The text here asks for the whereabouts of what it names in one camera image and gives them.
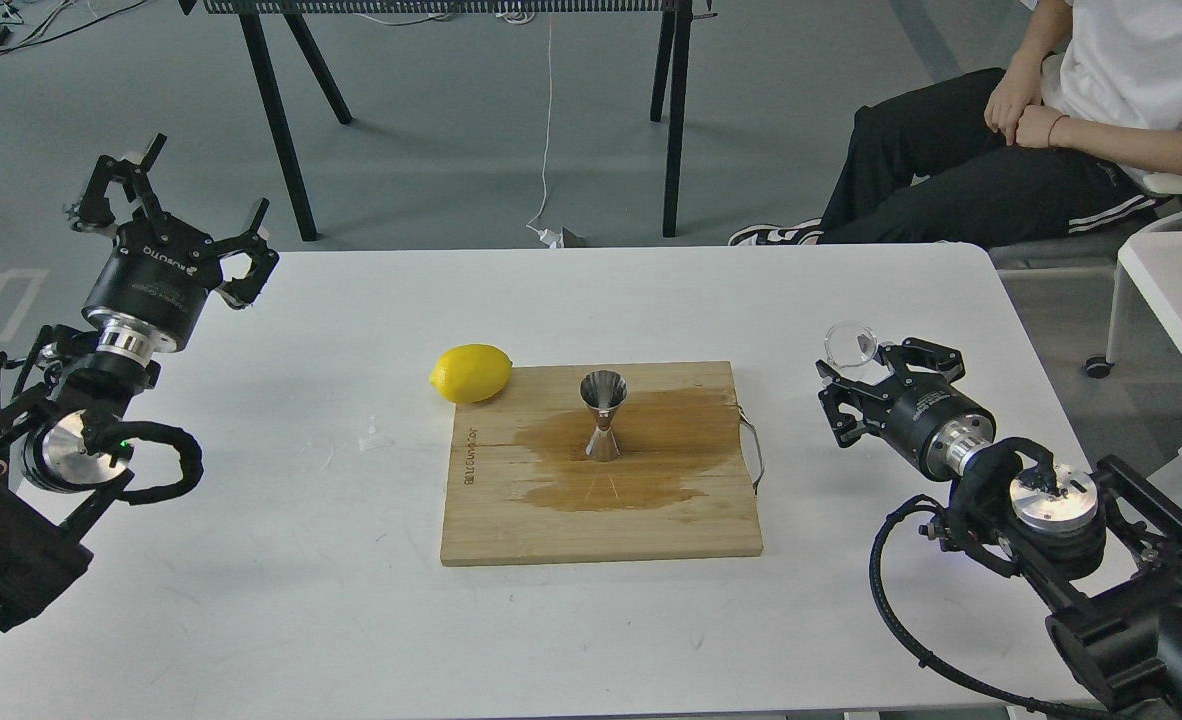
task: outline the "yellow lemon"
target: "yellow lemon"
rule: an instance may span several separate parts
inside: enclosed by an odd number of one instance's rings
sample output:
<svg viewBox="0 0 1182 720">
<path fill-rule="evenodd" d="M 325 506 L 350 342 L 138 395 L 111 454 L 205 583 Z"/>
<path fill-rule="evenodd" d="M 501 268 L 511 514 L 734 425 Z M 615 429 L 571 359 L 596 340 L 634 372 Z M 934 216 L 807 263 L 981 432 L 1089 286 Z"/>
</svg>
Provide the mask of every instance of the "yellow lemon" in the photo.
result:
<svg viewBox="0 0 1182 720">
<path fill-rule="evenodd" d="M 459 345 L 435 361 L 428 378 L 449 402 L 480 402 L 509 381 L 509 357 L 492 345 Z"/>
</svg>

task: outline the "white chair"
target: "white chair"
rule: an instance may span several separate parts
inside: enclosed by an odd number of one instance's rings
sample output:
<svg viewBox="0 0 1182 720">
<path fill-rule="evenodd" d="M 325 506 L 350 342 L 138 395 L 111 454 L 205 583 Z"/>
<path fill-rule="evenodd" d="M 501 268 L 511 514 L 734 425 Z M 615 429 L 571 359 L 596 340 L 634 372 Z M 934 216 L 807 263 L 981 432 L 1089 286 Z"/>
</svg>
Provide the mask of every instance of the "white chair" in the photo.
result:
<svg viewBox="0 0 1182 720">
<path fill-rule="evenodd" d="M 1139 232 L 1182 232 L 1182 210 L 1155 220 Z M 1116 367 L 1116 361 L 1121 358 L 1121 345 L 1125 338 L 1126 318 L 1135 300 L 1138 299 L 1138 290 L 1121 266 L 1116 266 L 1115 287 L 1111 294 L 1111 323 L 1108 325 L 1108 350 L 1104 355 L 1095 355 L 1085 359 L 1084 372 L 1090 378 L 1106 378 L 1111 369 Z"/>
<path fill-rule="evenodd" d="M 1117 252 L 1134 233 L 1182 229 L 1175 227 L 1175 223 L 1182 223 L 1182 218 L 1178 218 L 1182 215 L 1182 177 L 1154 173 L 1144 177 L 1143 190 L 1148 195 L 1170 200 L 1171 202 L 1161 206 L 1161 210 L 1170 214 L 1154 222 L 1125 219 L 1099 232 L 1079 236 L 1054 236 L 993 247 L 988 252 L 992 264 L 1004 278 L 1083 274 L 1086 270 L 1098 272 L 1112 268 Z"/>
</svg>

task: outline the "wrist bracelet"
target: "wrist bracelet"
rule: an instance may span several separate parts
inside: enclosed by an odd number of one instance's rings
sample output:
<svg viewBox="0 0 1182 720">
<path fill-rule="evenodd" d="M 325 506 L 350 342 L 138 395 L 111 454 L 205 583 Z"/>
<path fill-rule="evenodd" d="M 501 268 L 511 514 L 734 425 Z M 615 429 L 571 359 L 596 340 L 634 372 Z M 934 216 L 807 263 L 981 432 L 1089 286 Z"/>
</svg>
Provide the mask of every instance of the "wrist bracelet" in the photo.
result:
<svg viewBox="0 0 1182 720">
<path fill-rule="evenodd" d="M 1048 137 L 1044 138 L 1044 145 L 1045 147 L 1053 147 L 1053 128 L 1058 127 L 1058 121 L 1060 121 L 1061 118 L 1066 118 L 1066 117 L 1067 117 L 1066 113 L 1061 113 L 1061 115 L 1058 115 L 1057 118 L 1053 118 L 1052 123 L 1048 123 Z"/>
</svg>

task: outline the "wooden cutting board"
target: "wooden cutting board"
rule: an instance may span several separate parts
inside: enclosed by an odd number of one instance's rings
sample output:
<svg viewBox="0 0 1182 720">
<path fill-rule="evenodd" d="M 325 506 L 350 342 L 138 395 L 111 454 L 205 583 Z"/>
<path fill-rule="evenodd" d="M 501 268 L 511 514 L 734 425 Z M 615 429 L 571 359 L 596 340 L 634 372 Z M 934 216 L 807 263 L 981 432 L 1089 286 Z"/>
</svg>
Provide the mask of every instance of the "wooden cutting board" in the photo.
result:
<svg viewBox="0 0 1182 720">
<path fill-rule="evenodd" d="M 626 380 L 622 456 L 585 454 L 578 384 Z M 760 556 L 728 363 L 515 368 L 502 393 L 459 406 L 444 499 L 444 565 Z"/>
</svg>

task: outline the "floor marking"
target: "floor marking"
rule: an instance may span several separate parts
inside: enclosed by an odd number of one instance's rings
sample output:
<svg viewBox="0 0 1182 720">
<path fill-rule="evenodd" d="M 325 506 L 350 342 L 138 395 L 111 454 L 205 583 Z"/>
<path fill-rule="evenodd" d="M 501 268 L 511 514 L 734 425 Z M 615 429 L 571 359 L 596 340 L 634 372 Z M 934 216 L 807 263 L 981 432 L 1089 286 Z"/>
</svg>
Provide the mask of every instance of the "floor marking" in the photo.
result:
<svg viewBox="0 0 1182 720">
<path fill-rule="evenodd" d="M 907 40 L 911 41 L 924 69 L 929 70 L 933 82 L 943 82 L 961 74 L 960 61 L 952 52 L 952 46 L 947 45 L 946 38 L 937 24 L 930 18 L 923 0 L 889 0 L 892 13 L 897 15 L 905 32 Z"/>
<path fill-rule="evenodd" d="M 9 316 L 9 322 L 5 323 L 5 327 L 0 331 L 0 342 L 14 339 L 19 325 L 22 324 L 22 318 L 27 316 L 32 301 L 35 301 L 35 296 L 39 296 L 39 286 L 44 284 L 44 278 L 47 277 L 47 270 L 9 268 L 0 273 L 0 293 L 5 290 L 6 284 L 14 281 L 14 279 L 27 281 L 27 291 L 22 292 L 21 300 L 14 307 L 14 313 Z"/>
</svg>

